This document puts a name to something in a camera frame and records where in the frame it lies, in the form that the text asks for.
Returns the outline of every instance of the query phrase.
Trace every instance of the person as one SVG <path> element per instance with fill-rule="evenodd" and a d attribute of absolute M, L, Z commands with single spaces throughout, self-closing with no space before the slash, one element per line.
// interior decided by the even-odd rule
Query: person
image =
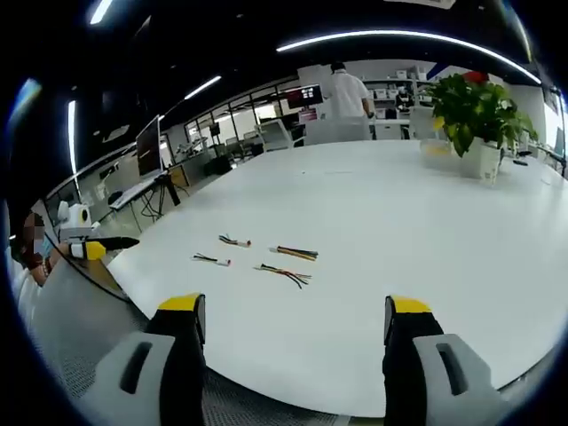
<path fill-rule="evenodd" d="M 27 267 L 34 281 L 40 287 L 45 283 L 51 270 L 61 258 L 69 254 L 69 245 L 58 244 L 57 251 L 45 238 L 42 217 L 30 211 L 24 220 L 23 229 L 16 233 L 17 257 Z"/>
<path fill-rule="evenodd" d="M 331 64 L 331 83 L 325 85 L 323 97 L 330 99 L 334 118 L 372 118 L 375 112 L 370 105 L 369 91 L 354 75 L 348 74 L 343 62 Z"/>

